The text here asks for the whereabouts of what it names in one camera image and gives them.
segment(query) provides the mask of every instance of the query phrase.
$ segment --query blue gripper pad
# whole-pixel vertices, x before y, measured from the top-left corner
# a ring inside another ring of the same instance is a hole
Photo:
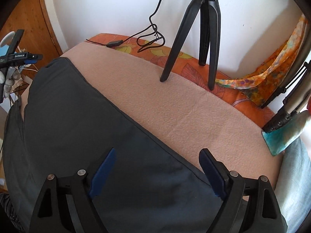
[[[36,64],[37,62],[38,62],[37,60],[24,60],[25,65]]]
[[[97,195],[100,195],[103,186],[115,164],[115,161],[116,152],[115,149],[112,148],[92,178],[91,187],[88,193],[91,199]]]
[[[207,177],[214,194],[224,200],[227,197],[225,180],[217,169],[218,162],[208,149],[203,149],[199,154],[199,163]]]

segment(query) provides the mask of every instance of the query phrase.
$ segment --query black tripod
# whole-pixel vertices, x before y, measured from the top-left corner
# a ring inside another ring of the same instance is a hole
[[[216,72],[218,66],[219,46],[220,46],[220,8],[218,0],[192,0],[179,27],[177,36],[172,46],[171,52],[165,64],[160,81],[164,82],[169,77],[175,64],[178,54],[189,34],[193,22],[201,9],[201,35],[199,65],[205,66],[208,48],[211,43],[210,70],[208,77],[208,87],[214,89]]]

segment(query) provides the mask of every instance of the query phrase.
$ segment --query wooden cabinet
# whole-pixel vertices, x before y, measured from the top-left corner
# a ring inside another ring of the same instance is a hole
[[[44,0],[21,0],[0,31],[0,40],[9,32],[16,32],[18,29],[25,30],[19,47],[31,53],[43,54],[43,60],[36,64],[38,69],[62,55]],[[24,70],[23,74],[33,79],[36,72]]]

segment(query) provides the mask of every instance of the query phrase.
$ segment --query metal screw head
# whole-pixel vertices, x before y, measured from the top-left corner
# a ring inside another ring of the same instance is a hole
[[[84,169],[81,169],[78,171],[79,176],[83,176],[83,175],[85,175],[85,173],[86,173],[86,171]]]
[[[232,177],[237,177],[237,176],[238,176],[238,173],[237,173],[236,171],[231,171],[231,172],[230,172],[230,175],[231,175]]]
[[[263,182],[267,182],[268,181],[268,178],[266,176],[261,176],[260,179],[263,181]]]
[[[50,175],[48,176],[48,180],[52,180],[52,179],[54,179],[54,177],[55,177],[54,174],[50,174]]]

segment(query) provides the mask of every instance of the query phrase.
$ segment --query beige fleece blanket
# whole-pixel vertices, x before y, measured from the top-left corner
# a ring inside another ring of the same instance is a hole
[[[275,186],[282,155],[273,157],[261,129],[215,95],[174,73],[161,83],[161,67],[107,47],[80,43],[63,56],[120,110],[199,169],[199,152],[208,148],[229,170],[248,178],[266,175]]]

